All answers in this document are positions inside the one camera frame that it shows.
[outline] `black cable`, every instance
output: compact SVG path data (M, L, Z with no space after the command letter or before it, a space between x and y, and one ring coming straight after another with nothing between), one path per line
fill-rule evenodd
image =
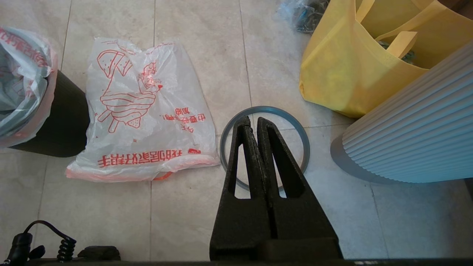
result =
M74 254L74 248L76 246L77 241L73 239L72 237L64 234L63 232L57 230L57 228L55 228L52 224L43 220L34 221L30 225L28 225L28 227L25 229L24 234L28 233L31 227L38 223L47 226L54 233L56 233L56 235L63 238L61 240L61 245L59 246L59 251L58 251L58 256L57 256L58 261L64 262L64 261L72 260L72 255Z

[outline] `tile floor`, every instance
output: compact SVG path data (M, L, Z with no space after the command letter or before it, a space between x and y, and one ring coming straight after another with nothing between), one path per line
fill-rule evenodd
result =
M306 128L306 171L346 258L473 257L473 203L463 181L377 185L349 176L330 158L330 142L353 121L303 101L298 70L309 36L274 12L280 0L0 0L0 25L48 37L61 70L85 88L94 37L148 48L169 38L187 49L217 134L237 112L271 105ZM301 143L275 121L296 158ZM31 221L48 220L88 245L115 245L124 260L208 260L224 171L183 170L165 181L99 184L70 180L74 158L0 151L0 257ZM243 190L237 196L248 197ZM60 239L33 231L54 257Z

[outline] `white plastic bag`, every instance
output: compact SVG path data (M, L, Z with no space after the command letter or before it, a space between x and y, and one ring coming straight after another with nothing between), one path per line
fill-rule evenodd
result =
M0 27L0 148L27 142L49 117L57 56L35 33Z
M86 97L88 142L67 177L153 180L159 173L219 164L214 124L179 43L141 51L127 41L97 38Z

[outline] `black trash can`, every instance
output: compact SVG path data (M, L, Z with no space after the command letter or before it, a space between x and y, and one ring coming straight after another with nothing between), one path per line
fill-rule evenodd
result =
M79 154L90 123L85 93L58 71L51 113L33 139L10 148L55 157Z

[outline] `gray rubber ring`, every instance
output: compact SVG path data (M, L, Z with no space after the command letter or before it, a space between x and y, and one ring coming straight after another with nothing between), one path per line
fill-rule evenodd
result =
M225 126L225 129L223 130L222 137L220 139L220 162L222 163L223 169L227 171L228 163L227 160L225 159L225 142L227 142L227 136L228 133L230 133L230 129L233 127L235 122L240 119L243 116L246 115L252 115L256 113L269 113L269 114L274 114L278 115L287 121L291 123L294 128L297 130L299 133L300 139L302 140L302 146L304 147L304 157L302 159L302 163L300 165L300 169L302 170L302 173L304 173L307 169L307 165L309 164L309 157L310 157L310 143L309 143L309 138L307 137L307 133L304 130L304 127L299 123L299 121L293 117L290 113L276 108L276 107L271 107L271 106L254 106L250 107L248 109L245 109L238 113L236 116L234 116L230 122ZM241 187L246 190L250 190L250 187L243 183L238 177L236 178L236 183Z

